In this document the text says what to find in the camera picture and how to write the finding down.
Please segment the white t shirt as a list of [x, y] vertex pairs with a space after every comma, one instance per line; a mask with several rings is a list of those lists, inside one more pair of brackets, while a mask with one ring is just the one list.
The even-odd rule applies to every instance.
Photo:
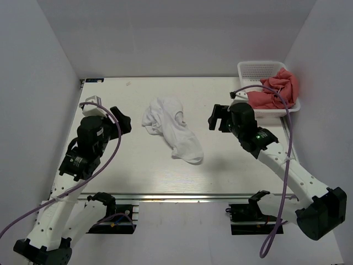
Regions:
[[150, 135], [162, 135], [172, 149], [172, 157], [190, 164], [204, 158], [202, 146], [184, 121], [181, 101], [174, 97], [153, 99], [145, 110], [141, 125]]

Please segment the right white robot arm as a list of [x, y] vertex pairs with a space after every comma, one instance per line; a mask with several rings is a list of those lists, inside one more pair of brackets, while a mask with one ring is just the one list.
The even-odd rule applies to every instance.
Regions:
[[232, 133], [241, 147], [270, 168], [293, 191], [295, 199], [287, 200], [282, 219], [296, 224], [310, 239], [318, 241], [345, 221], [347, 195], [340, 188], [329, 188], [317, 180], [297, 161], [290, 160], [278, 138], [259, 127], [248, 103], [232, 106], [216, 104], [208, 119], [210, 130]]

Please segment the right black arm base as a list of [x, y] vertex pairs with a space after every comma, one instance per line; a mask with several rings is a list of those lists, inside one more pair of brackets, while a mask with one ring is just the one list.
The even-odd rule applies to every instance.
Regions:
[[225, 212], [231, 221], [231, 234], [234, 235], [269, 235], [276, 223], [276, 216], [264, 215], [258, 201], [268, 191], [259, 191], [248, 199], [245, 204], [230, 204]]

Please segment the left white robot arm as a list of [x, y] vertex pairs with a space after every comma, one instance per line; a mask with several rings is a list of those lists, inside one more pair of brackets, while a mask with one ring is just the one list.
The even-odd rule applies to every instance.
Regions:
[[100, 159], [110, 140], [121, 140], [131, 132], [131, 119], [117, 107], [81, 104], [83, 119], [77, 136], [68, 144], [58, 169], [50, 199], [36, 211], [41, 215], [13, 250], [32, 264], [67, 264], [77, 241], [92, 227], [118, 216], [116, 199], [104, 192], [88, 197], [88, 204], [70, 219], [72, 210], [88, 182], [107, 167]]

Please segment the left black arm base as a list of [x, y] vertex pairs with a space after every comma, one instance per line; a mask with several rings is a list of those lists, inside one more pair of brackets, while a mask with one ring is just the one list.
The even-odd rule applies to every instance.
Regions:
[[121, 203], [103, 192], [87, 196], [87, 202], [98, 201], [105, 209], [105, 216], [94, 224], [88, 234], [132, 235], [138, 222], [138, 203]]

